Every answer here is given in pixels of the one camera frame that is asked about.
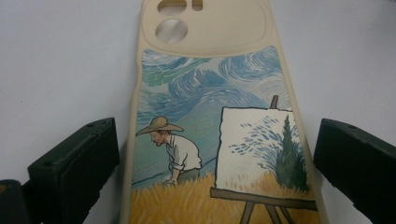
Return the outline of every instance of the man's arm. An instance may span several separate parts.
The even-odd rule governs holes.
[[[180,174],[180,170],[173,168],[172,170],[172,181],[177,181],[178,175]]]

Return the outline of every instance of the straw hat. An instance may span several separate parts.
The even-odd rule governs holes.
[[[174,124],[168,123],[168,120],[165,117],[157,117],[153,119],[150,125],[139,132],[136,133],[136,136],[142,133],[151,133],[153,131],[178,131],[183,132],[183,129],[177,127]]]

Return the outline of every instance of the camera cutout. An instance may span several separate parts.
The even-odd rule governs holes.
[[[204,0],[192,0],[192,9],[194,11],[201,11],[204,8]]]
[[[165,16],[176,16],[183,12],[186,7],[186,0],[162,0],[157,9]]]
[[[163,43],[176,44],[184,39],[187,31],[187,24],[184,21],[171,19],[161,23],[157,27],[155,35]]]

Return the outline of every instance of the cypress tree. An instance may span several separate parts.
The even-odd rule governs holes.
[[[277,152],[276,181],[288,189],[309,190],[304,157],[298,152],[298,144],[291,139],[289,115],[283,127],[283,149]]]

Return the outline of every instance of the wooden easel leg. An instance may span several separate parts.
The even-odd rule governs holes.
[[[273,205],[266,204],[265,208],[267,209],[267,212],[274,224],[282,224],[279,215],[277,214],[276,208]]]
[[[286,207],[279,207],[280,211],[282,211],[283,216],[285,216],[286,220],[289,222],[289,224],[294,224],[293,219],[291,219],[291,216],[289,214],[289,211]]]
[[[240,224],[248,224],[249,223],[251,213],[253,212],[253,208],[254,208],[253,202],[245,203],[245,209],[244,209],[244,213],[242,214]]]

